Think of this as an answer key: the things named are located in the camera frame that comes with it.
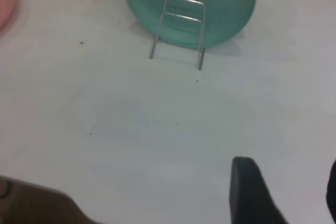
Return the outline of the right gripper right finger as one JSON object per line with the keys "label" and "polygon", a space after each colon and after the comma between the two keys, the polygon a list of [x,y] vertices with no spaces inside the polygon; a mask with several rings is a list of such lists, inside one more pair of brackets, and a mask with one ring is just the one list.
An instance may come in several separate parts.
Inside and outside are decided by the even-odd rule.
{"label": "right gripper right finger", "polygon": [[327,206],[331,216],[336,216],[336,161],[333,162],[326,193]]}

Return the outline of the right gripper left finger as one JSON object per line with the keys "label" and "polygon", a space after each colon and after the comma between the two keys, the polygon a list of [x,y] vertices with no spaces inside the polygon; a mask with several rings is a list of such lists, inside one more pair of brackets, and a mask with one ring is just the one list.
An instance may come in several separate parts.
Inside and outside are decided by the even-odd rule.
{"label": "right gripper left finger", "polygon": [[229,206],[231,223],[287,223],[258,165],[249,157],[232,160]]}

